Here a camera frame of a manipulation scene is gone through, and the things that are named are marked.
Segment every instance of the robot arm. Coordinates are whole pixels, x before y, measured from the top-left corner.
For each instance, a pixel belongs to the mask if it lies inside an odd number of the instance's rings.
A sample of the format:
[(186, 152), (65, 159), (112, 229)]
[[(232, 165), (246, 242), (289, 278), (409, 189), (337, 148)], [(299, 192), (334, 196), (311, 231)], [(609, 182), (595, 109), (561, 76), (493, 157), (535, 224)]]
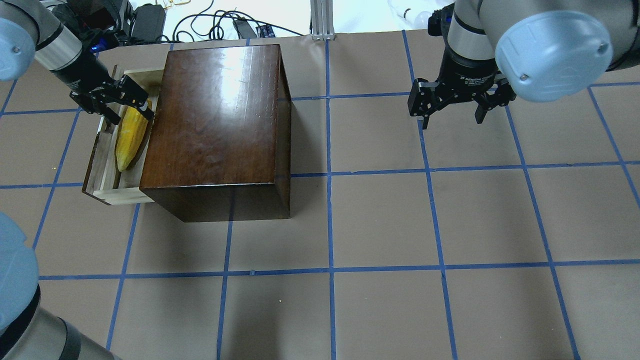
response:
[[(476, 122), (516, 94), (555, 101), (607, 70), (640, 63), (638, 0), (457, 0), (429, 19), (443, 36), (438, 79), (416, 79), (408, 101), (423, 128), (448, 104), (475, 101)], [(497, 85), (496, 91), (488, 90)]]
[(120, 117), (107, 107), (117, 102), (147, 119), (148, 93), (128, 76), (116, 81), (104, 65), (38, 0), (0, 0), (0, 80), (19, 78), (33, 58), (71, 88), (70, 96), (88, 113), (112, 124)]

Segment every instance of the metal post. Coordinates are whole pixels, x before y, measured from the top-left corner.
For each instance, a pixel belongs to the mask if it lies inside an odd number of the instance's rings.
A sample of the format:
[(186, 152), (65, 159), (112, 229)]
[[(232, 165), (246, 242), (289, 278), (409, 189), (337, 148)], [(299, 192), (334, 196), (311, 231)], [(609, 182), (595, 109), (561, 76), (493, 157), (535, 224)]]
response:
[(311, 0), (311, 38), (333, 40), (333, 0)]

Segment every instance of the blue joint cap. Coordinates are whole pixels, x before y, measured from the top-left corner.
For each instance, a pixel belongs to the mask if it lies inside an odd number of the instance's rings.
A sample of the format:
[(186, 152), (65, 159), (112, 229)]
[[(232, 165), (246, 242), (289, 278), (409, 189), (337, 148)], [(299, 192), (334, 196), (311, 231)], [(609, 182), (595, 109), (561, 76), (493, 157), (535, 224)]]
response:
[(607, 28), (581, 12), (539, 13), (511, 26), (498, 41), (495, 61), (518, 96), (555, 101), (592, 84), (609, 67)]
[(0, 330), (23, 312), (38, 288), (36, 254), (25, 240), (18, 225), (0, 213)]
[(33, 62), (36, 49), (29, 33), (0, 17), (0, 81), (21, 77)]

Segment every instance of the wooden box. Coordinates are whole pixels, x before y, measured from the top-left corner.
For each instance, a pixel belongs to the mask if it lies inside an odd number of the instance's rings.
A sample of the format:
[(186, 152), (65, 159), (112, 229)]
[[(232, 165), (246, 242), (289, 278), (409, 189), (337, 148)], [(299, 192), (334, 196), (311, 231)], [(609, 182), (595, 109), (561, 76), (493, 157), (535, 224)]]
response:
[(279, 45), (171, 51), (140, 181), (125, 190), (184, 222), (288, 218), (290, 153)]

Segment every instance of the open drawer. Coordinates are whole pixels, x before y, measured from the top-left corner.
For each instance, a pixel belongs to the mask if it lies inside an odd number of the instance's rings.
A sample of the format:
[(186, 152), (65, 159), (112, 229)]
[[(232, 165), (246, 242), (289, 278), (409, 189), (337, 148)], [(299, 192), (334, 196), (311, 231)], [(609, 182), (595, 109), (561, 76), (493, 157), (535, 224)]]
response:
[[(114, 78), (119, 79), (123, 74), (129, 75), (149, 93), (152, 110), (156, 110), (160, 84), (164, 69), (114, 70)], [(121, 117), (125, 106), (116, 104), (113, 110)], [(147, 155), (148, 139), (151, 126), (141, 144), (138, 156), (125, 171), (118, 171), (116, 166), (115, 146), (118, 140), (118, 126), (111, 125), (104, 117), (100, 120), (98, 133), (93, 144), (93, 151), (84, 177), (83, 193), (109, 205), (135, 204), (139, 202), (153, 202), (140, 191), (140, 178)]]

